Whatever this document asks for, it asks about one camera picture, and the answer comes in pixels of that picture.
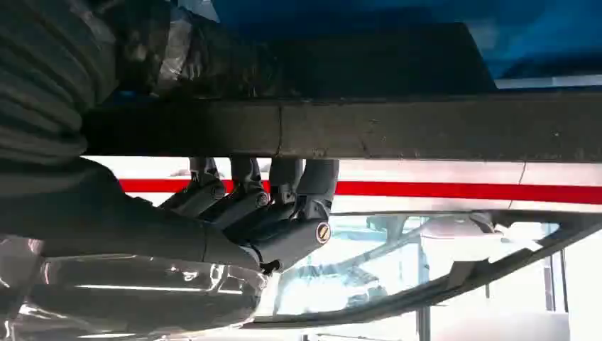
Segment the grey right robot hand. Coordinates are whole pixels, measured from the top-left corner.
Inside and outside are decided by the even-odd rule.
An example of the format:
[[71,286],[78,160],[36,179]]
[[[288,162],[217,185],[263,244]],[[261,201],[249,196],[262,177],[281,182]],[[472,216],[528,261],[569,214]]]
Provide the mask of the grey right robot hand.
[[60,166],[1,162],[1,233],[35,239],[47,257],[155,256],[286,269],[328,240],[337,160],[308,160],[295,220],[218,227],[128,196],[114,174],[85,158]]

